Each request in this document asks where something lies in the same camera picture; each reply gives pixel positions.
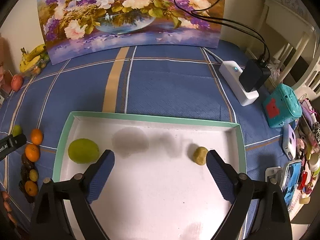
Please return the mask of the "person left hand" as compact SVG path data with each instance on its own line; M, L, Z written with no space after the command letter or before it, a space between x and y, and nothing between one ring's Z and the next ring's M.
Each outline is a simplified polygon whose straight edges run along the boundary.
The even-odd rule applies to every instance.
M17 226L17 221L15 217L12 215L12 208L9 204L10 197L6 191L1 191L1 198L3 199L3 205L7 212L7 217L10 219L10 221L14 224L14 226Z

